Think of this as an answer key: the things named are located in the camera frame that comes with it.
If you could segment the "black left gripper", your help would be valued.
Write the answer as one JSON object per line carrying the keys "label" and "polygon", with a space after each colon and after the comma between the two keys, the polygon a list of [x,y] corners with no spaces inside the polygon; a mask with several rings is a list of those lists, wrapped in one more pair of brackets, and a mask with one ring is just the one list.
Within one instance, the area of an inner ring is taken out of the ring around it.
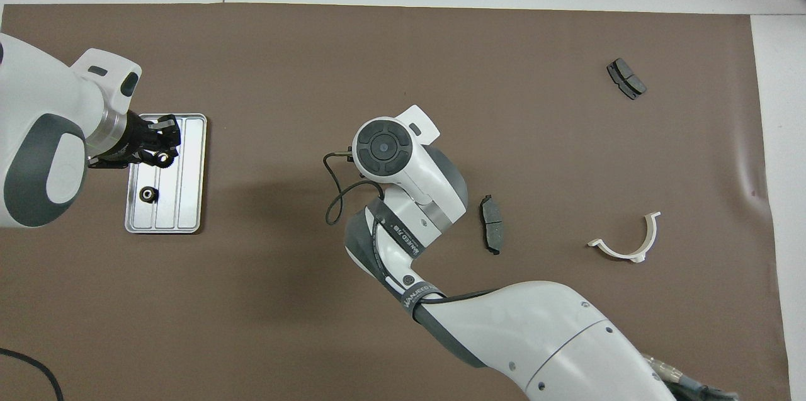
{"label": "black left gripper", "polygon": [[126,117],[121,139],[109,151],[90,157],[90,169],[125,169],[140,163],[154,166],[156,152],[174,151],[178,156],[176,148],[154,150],[153,147],[158,141],[159,145],[181,145],[181,129],[175,115],[162,115],[150,128],[149,122],[133,111],[128,111]]}

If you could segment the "short grey brake pad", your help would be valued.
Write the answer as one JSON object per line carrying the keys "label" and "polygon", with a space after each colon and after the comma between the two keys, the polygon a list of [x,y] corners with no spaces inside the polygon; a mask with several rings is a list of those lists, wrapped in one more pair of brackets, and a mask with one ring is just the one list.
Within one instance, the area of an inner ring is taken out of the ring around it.
{"label": "short grey brake pad", "polygon": [[608,75],[619,90],[629,99],[635,100],[647,92],[647,86],[634,74],[633,69],[623,59],[616,59],[607,66]]}

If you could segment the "brown table mat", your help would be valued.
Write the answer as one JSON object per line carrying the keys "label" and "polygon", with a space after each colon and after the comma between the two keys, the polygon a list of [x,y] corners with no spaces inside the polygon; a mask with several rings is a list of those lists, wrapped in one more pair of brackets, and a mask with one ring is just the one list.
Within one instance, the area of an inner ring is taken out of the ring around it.
{"label": "brown table mat", "polygon": [[[78,401],[526,401],[411,320],[327,226],[322,155],[417,104],[469,209],[415,261],[447,295],[549,280],[643,353],[742,401],[791,401],[748,16],[502,9],[6,6],[65,63],[137,62],[132,108],[209,120],[203,226],[124,229],[126,171],[0,229],[0,347]],[[632,100],[607,66],[647,86]],[[504,224],[484,245],[480,202]],[[628,254],[660,211],[657,240]]]}

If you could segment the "white semicircular plastic clamp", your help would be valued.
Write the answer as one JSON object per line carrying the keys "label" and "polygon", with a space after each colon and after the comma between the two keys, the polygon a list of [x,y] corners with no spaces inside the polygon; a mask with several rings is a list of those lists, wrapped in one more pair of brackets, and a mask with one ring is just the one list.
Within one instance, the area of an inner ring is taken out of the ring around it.
{"label": "white semicircular plastic clamp", "polygon": [[647,233],[645,234],[645,238],[641,243],[641,246],[632,252],[628,252],[628,254],[622,254],[622,252],[616,252],[604,242],[603,239],[593,239],[589,241],[586,245],[590,248],[597,248],[599,251],[603,252],[607,256],[614,257],[616,259],[630,261],[631,263],[639,264],[642,263],[647,259],[648,252],[652,249],[654,244],[657,240],[657,218],[662,215],[662,212],[656,211],[651,212],[644,215],[645,224],[647,224]]}

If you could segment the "silver metal tray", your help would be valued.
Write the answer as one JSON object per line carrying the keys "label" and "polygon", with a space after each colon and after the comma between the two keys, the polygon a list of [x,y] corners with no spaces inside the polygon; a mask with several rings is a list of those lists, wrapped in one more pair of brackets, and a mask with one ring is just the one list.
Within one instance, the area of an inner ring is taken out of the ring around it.
{"label": "silver metal tray", "polygon": [[[202,196],[207,148],[207,118],[178,113],[181,145],[172,166],[129,167],[124,226],[131,234],[193,234],[202,220]],[[155,203],[139,200],[144,186],[158,189]]]}

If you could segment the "long grey brake pad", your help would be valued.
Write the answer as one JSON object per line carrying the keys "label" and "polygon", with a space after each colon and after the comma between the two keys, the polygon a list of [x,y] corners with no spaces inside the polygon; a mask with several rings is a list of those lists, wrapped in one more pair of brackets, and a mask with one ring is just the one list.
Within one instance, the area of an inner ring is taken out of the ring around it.
{"label": "long grey brake pad", "polygon": [[492,195],[486,195],[480,202],[480,219],[484,228],[484,245],[490,254],[501,254],[504,224],[500,206]]}

